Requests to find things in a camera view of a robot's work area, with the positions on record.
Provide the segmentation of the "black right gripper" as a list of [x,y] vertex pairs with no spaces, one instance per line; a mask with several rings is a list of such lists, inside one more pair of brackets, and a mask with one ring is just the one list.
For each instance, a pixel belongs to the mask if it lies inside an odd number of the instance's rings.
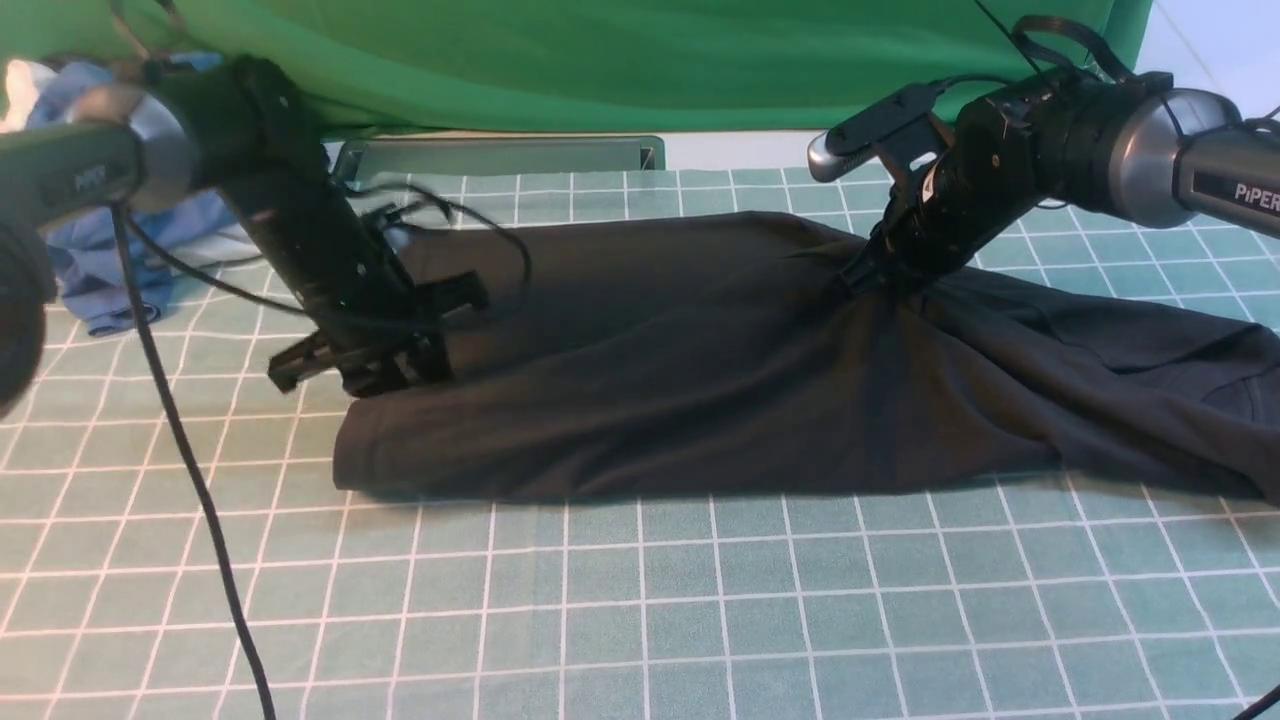
[[884,290],[908,297],[964,268],[977,252],[1048,197],[1036,168],[1050,92],[1011,85],[970,101],[940,156],[913,163],[868,243],[838,273],[850,297]]

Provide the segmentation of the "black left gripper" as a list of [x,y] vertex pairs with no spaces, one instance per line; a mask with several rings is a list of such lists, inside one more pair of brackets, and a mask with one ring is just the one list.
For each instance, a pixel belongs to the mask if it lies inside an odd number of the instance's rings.
[[225,202],[316,331],[271,356],[282,393],[328,372],[353,398],[448,380],[436,320],[385,240],[371,234],[325,170],[260,170],[225,183]]

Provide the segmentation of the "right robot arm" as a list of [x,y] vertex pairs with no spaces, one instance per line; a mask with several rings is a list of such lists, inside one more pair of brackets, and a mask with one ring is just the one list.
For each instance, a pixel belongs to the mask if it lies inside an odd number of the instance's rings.
[[1055,69],[995,88],[954,122],[934,114],[954,79],[908,85],[814,138],[812,178],[878,158],[890,202],[841,273],[904,296],[965,266],[1046,200],[1167,229],[1197,215],[1276,237],[1277,122],[1165,72],[1112,83]]

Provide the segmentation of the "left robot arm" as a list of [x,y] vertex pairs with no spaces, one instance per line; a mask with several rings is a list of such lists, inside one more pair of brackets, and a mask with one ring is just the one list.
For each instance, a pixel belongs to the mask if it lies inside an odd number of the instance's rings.
[[35,378],[58,291],[42,231],[97,208],[156,213],[220,195],[315,332],[280,351],[282,392],[328,370],[370,397],[445,379],[443,292],[416,284],[332,178],[297,88],[241,58],[91,88],[68,122],[3,137],[3,409]]

